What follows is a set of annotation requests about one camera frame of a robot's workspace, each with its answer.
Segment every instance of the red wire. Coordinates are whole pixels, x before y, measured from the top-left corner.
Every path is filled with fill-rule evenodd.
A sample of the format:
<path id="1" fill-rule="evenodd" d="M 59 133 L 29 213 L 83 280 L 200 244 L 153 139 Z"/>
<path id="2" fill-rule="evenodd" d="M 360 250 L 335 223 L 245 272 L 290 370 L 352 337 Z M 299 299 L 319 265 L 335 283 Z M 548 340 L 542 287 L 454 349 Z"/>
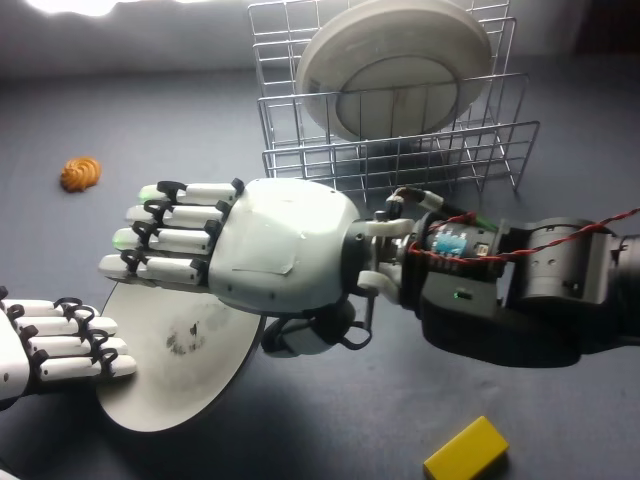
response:
<path id="1" fill-rule="evenodd" d="M 629 218 L 629 217 L 635 215 L 638 212 L 640 212 L 640 207 L 634 208 L 633 210 L 629 210 L 626 213 L 620 213 L 620 214 L 615 215 L 613 217 L 606 218 L 606 219 L 602 220 L 601 222 L 592 223 L 590 225 L 587 225 L 586 227 L 581 228 L 577 232 L 574 232 L 574 233 L 572 233 L 571 235 L 569 235 L 567 237 L 559 238 L 558 240 L 554 240 L 553 242 L 549 242 L 546 245 L 541 245 L 540 247 L 530 248 L 530 249 L 526 249 L 526 250 L 515 250 L 513 252 L 499 253 L 498 255 L 494 255 L 494 256 L 490 256 L 490 257 L 477 257 L 477 258 L 445 257 L 443 255 L 438 255 L 437 253 L 430 252 L 428 250 L 420 250 L 419 248 L 417 248 L 416 242 L 413 242 L 409 246 L 409 253 L 412 253 L 414 255 L 415 254 L 417 254 L 417 255 L 426 255 L 426 256 L 431 257 L 433 259 L 444 260 L 444 261 L 447 261 L 447 262 L 457 263 L 457 264 L 462 264 L 462 265 L 469 265 L 469 264 L 479 263 L 479 262 L 507 262 L 507 261 L 513 260 L 513 259 L 515 259 L 517 257 L 533 255 L 534 253 L 538 253 L 538 252 L 544 250 L 545 248 L 555 247 L 556 245 L 560 245 L 561 243 L 565 243 L 565 242 L 569 242 L 571 240 L 575 240 L 576 238 L 578 238 L 578 237 L 580 237 L 582 235 L 586 235 L 587 233 L 600 231 L 606 225 L 608 225 L 609 223 L 616 222 L 618 220 L 624 220 L 626 218 Z M 437 224 L 436 226 L 430 227 L 428 233 L 432 233 L 433 231 L 437 230 L 438 228 L 440 228 L 440 226 L 444 225 L 445 223 L 472 223 L 473 224 L 473 223 L 475 223 L 475 213 L 470 212 L 470 213 L 467 213 L 465 215 L 459 215 L 457 217 L 451 217 L 449 220 L 447 220 L 444 223 L 440 223 L 440 224 Z"/>

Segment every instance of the wall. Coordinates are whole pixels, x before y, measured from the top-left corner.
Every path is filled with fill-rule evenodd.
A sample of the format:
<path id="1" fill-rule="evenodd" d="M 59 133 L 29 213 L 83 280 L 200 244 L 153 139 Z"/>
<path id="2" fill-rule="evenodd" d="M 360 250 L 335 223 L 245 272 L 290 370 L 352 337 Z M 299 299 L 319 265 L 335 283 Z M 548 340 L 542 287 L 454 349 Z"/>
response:
<path id="1" fill-rule="evenodd" d="M 588 1 L 512 0 L 519 22 L 514 54 L 570 52 Z M 88 18 L 46 16 L 23 0 L 1 0 L 0 76 L 251 67 L 249 3 L 142 2 Z"/>

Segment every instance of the yellow sponge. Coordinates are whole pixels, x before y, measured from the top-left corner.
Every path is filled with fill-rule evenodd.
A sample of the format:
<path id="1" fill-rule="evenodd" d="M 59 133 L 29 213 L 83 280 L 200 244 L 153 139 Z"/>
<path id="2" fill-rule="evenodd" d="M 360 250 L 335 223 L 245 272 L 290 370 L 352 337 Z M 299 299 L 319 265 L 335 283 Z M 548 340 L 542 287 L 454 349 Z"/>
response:
<path id="1" fill-rule="evenodd" d="M 493 425 L 480 417 L 424 462 L 434 480 L 470 480 L 509 448 Z"/>

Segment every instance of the dish rack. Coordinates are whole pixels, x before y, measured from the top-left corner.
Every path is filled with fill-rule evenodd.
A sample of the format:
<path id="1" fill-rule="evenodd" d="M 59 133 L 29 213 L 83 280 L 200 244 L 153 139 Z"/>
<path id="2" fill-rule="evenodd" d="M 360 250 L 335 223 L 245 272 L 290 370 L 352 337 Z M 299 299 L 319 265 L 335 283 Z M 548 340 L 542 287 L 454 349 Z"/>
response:
<path id="1" fill-rule="evenodd" d="M 361 106 L 368 94 L 389 95 L 390 118 L 403 90 L 429 89 L 424 84 L 385 90 L 297 94 L 298 62 L 313 35 L 333 16 L 362 1 L 281 0 L 249 6 L 253 50 L 261 97 L 258 110 L 266 150 L 267 177 L 303 178 L 345 193 L 361 193 L 365 202 L 374 192 L 398 186 L 475 182 L 484 190 L 489 178 L 507 177 L 517 190 L 522 181 L 539 122 L 518 122 L 528 85 L 525 74 L 509 74 L 507 66 L 516 21 L 509 17 L 510 0 L 458 0 L 485 28 L 492 50 L 491 75 L 458 81 L 477 82 L 481 94 L 466 111 L 454 107 L 454 120 L 436 133 L 388 138 L 343 140 L 325 131 L 307 114 L 305 97 L 324 97 L 326 108 L 335 97 L 357 96 Z"/>

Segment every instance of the table surface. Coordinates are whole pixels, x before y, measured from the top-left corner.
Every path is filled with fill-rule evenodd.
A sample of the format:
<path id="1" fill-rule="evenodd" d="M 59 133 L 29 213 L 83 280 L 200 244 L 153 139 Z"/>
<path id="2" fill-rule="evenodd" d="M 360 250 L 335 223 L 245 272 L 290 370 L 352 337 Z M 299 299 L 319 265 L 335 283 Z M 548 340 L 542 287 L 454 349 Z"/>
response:
<path id="1" fill-rule="evenodd" d="M 452 199 L 494 218 L 600 219 L 638 204 L 640 59 L 524 59 L 523 120 L 542 129 L 520 193 L 491 181 Z M 263 175 L 252 72 L 60 79 L 0 86 L 0 272 L 12 296 L 102 306 L 95 266 L 142 185 Z M 103 164 L 78 195 L 73 156 Z M 615 227 L 640 232 L 640 219 Z M 29 397 L 0 413 L 0 458 L 23 479 L 422 479 L 422 462 L 486 415 L 511 443 L 499 478 L 637 478 L 640 349 L 557 370 L 502 368 L 430 346 L 411 312 L 378 302 L 361 352 L 258 352 L 210 414 L 140 436 L 92 392 Z"/>

